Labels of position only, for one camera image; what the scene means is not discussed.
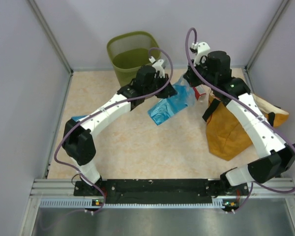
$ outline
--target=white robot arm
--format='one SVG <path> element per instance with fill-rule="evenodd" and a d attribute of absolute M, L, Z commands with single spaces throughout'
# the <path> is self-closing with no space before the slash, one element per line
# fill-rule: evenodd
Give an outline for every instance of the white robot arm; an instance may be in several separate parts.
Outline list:
<path fill-rule="evenodd" d="M 205 42 L 193 43 L 190 50 L 196 54 L 193 60 L 194 67 L 207 82 L 236 97 L 259 115 L 255 117 L 236 101 L 213 91 L 215 96 L 238 119 L 259 156 L 259 160 L 223 173 L 221 181 L 224 182 L 225 188 L 254 181 L 264 183 L 288 170 L 295 161 L 294 152 L 280 136 L 273 133 L 263 123 L 267 120 L 256 105 L 245 82 L 240 78 L 232 77 L 230 57 L 223 51 L 210 52 L 210 47 Z M 184 78 L 192 87 L 202 83 L 190 66 Z"/>
<path fill-rule="evenodd" d="M 107 110 L 105 110 L 105 108 L 128 98 L 155 92 L 164 86 L 169 79 L 164 71 L 164 60 L 159 59 L 156 61 L 153 57 L 150 57 L 149 60 L 153 63 L 152 66 L 142 66 L 139 69 L 136 78 L 134 78 L 130 84 L 123 86 L 105 105 L 88 116 L 101 111 L 99 115 L 78 126 L 62 145 L 67 154 L 71 157 L 75 166 L 91 183 L 96 183 L 101 177 L 93 160 L 96 154 L 93 140 L 105 127 L 118 117 L 132 111 L 138 105 L 143 103 L 144 98 L 131 102 L 123 102 Z M 171 84 L 168 84 L 161 92 L 156 94 L 156 96 L 159 98 L 167 98 L 176 93 L 177 92 Z M 65 125 L 64 135 L 78 122 L 86 118 L 87 116 L 83 116 L 78 117 L 78 119 L 72 118 L 69 120 Z"/>

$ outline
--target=plastic bag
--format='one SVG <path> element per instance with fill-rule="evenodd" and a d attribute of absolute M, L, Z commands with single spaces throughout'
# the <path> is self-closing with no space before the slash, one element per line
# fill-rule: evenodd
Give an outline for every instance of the plastic bag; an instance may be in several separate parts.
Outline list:
<path fill-rule="evenodd" d="M 195 92 L 182 76 L 173 84 L 173 87 L 177 95 L 160 100 L 147 112 L 157 125 L 167 121 L 184 108 L 195 104 Z"/>

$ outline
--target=gray wall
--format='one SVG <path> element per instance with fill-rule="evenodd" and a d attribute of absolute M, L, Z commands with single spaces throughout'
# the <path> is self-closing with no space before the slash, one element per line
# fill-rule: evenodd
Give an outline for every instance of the gray wall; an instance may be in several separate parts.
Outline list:
<path fill-rule="evenodd" d="M 295 143 L 295 0 L 275 27 L 250 74 L 257 94 L 290 112 L 281 129 Z M 295 179 L 295 164 L 288 174 Z"/>
<path fill-rule="evenodd" d="M 224 50 L 232 65 L 245 65 L 281 0 L 36 0 L 71 67 L 111 68 L 106 52 L 114 36 L 150 32 L 186 66 L 185 35 L 197 28 L 200 40 Z"/>
<path fill-rule="evenodd" d="M 25 0 L 0 0 L 0 236 L 17 235 L 41 178 L 68 74 Z"/>

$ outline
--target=speckled floor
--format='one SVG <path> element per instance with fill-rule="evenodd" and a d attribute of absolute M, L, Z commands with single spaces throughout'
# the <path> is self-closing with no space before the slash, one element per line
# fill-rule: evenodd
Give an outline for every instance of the speckled floor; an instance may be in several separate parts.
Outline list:
<path fill-rule="evenodd" d="M 174 70 L 173 83 L 185 70 Z M 233 76 L 243 78 L 241 69 Z M 114 71 L 75 72 L 57 144 L 65 123 L 72 116 L 88 115 L 105 104 L 119 89 Z M 103 178 L 216 178 L 221 173 L 257 159 L 253 146 L 231 161 L 208 152 L 206 123 L 202 115 L 207 108 L 197 101 L 157 126 L 147 111 L 158 99 L 152 97 L 135 110 L 121 116 L 95 139 L 95 162 Z M 59 159 L 70 162 L 63 149 Z M 48 178 L 72 178 L 70 167 L 51 163 Z"/>

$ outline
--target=mesh waste basket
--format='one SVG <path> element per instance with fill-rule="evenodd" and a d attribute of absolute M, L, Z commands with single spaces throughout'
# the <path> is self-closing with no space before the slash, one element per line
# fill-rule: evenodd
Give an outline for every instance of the mesh waste basket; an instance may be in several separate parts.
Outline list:
<path fill-rule="evenodd" d="M 120 86 L 130 83 L 142 65 L 150 64 L 148 50 L 151 47 L 158 47 L 158 44 L 152 35 L 143 31 L 126 33 L 108 42 L 108 56 Z M 153 50 L 151 55 L 156 60 L 161 56 L 158 50 Z"/>

